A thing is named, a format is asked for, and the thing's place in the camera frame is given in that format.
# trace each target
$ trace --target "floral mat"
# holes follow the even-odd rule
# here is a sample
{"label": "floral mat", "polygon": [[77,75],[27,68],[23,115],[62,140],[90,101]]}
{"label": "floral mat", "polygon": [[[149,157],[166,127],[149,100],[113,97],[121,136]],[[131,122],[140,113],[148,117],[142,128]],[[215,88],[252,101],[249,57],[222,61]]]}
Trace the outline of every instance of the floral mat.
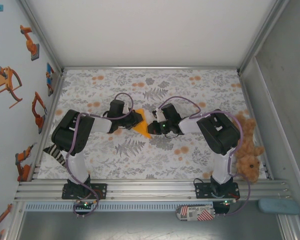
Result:
{"label": "floral mat", "polygon": [[[144,109],[147,123],[152,111],[171,96],[194,101],[202,112],[215,109],[249,117],[237,71],[194,69],[87,69],[68,70],[54,113],[51,134],[64,114],[73,109],[102,115],[120,92],[128,93],[134,109]],[[126,96],[119,99],[129,102]],[[197,109],[182,99],[171,102],[181,117]],[[212,151],[201,133],[168,139],[151,139],[134,130],[113,134],[91,132],[84,149],[85,164],[92,179],[194,179],[209,178],[214,169]],[[52,156],[43,154],[39,179],[67,179],[66,169]],[[266,178],[263,165],[260,178]]]}

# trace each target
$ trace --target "gray floor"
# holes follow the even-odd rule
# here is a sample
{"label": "gray floor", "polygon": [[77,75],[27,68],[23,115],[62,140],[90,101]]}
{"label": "gray floor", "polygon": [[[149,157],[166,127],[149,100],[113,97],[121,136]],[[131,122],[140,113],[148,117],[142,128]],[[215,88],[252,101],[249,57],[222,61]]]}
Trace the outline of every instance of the gray floor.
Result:
{"label": "gray floor", "polygon": [[181,222],[174,212],[97,212],[77,219],[71,212],[27,212],[20,240],[279,240],[276,215],[250,202],[237,215]]}

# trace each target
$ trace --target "yellow triangular object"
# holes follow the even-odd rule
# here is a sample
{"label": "yellow triangular object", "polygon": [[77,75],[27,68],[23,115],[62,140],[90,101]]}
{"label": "yellow triangular object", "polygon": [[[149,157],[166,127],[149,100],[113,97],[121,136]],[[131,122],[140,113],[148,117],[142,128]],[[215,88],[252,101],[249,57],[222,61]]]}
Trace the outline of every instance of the yellow triangular object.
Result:
{"label": "yellow triangular object", "polygon": [[148,125],[146,122],[145,111],[142,108],[140,108],[135,110],[135,112],[141,114],[143,121],[140,122],[137,126],[133,127],[133,129],[138,133],[142,134],[143,136],[147,137],[148,139],[151,139],[151,135],[148,133]]}

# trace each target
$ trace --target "gray leaf pattern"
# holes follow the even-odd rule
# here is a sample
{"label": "gray leaf pattern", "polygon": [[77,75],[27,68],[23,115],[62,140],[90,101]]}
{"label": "gray leaf pattern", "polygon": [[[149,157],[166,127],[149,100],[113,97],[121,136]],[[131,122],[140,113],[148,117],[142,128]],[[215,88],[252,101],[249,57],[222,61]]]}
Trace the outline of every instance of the gray leaf pattern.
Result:
{"label": "gray leaf pattern", "polygon": [[[69,109],[102,115],[120,92],[132,96],[136,110],[144,109],[147,124],[155,120],[152,111],[172,96],[191,99],[202,112],[222,109],[248,116],[235,69],[69,69],[45,147],[52,145],[51,135]],[[119,99],[130,101],[126,96]],[[197,110],[182,99],[172,99],[171,103],[182,118]],[[194,179],[214,169],[214,154],[201,133],[174,139],[153,135],[148,139],[133,129],[118,129],[113,134],[91,131],[84,161],[92,179]],[[236,171],[235,158],[232,171]],[[52,156],[42,154],[38,178],[68,176]],[[262,164],[260,178],[266,178]]]}

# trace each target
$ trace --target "teddy bear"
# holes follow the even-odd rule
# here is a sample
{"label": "teddy bear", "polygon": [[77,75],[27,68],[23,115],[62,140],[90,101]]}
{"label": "teddy bear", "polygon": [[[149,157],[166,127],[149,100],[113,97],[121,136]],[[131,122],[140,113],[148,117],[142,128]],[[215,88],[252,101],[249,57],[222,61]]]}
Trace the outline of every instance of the teddy bear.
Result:
{"label": "teddy bear", "polygon": [[265,148],[254,144],[253,136],[256,120],[253,118],[246,119],[242,114],[237,114],[235,117],[239,121],[243,132],[242,146],[234,154],[236,156],[236,171],[239,174],[244,174],[251,183],[256,183],[259,178],[260,167],[257,156],[263,154]]}

